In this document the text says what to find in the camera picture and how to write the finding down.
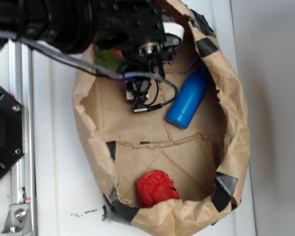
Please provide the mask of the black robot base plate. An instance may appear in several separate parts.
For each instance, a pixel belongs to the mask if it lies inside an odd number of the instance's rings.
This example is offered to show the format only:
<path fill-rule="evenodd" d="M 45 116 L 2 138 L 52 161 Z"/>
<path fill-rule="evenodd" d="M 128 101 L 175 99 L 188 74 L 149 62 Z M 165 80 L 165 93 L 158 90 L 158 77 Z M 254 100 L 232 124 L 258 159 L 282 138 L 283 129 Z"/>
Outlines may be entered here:
<path fill-rule="evenodd" d="M 23 106 L 0 86 L 0 181 L 23 155 Z"/>

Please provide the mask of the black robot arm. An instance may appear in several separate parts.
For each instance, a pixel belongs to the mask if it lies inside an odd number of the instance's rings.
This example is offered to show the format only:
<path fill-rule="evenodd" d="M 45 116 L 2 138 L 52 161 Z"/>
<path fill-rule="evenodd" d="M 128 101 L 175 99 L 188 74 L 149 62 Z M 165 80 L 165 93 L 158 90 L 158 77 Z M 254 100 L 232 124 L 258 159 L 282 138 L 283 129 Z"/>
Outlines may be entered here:
<path fill-rule="evenodd" d="M 154 0 L 0 0 L 0 30 L 66 54 L 90 44 L 119 50 L 135 66 L 172 61 L 184 28 Z"/>

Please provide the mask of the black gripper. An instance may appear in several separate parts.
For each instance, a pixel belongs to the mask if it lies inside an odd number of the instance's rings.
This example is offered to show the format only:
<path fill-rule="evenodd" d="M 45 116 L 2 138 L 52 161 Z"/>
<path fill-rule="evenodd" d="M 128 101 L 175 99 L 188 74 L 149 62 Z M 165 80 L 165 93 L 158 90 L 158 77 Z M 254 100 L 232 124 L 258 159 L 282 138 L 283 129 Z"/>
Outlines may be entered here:
<path fill-rule="evenodd" d="M 94 43 L 120 51 L 125 71 L 153 71 L 172 62 L 184 28 L 155 0 L 96 0 Z"/>

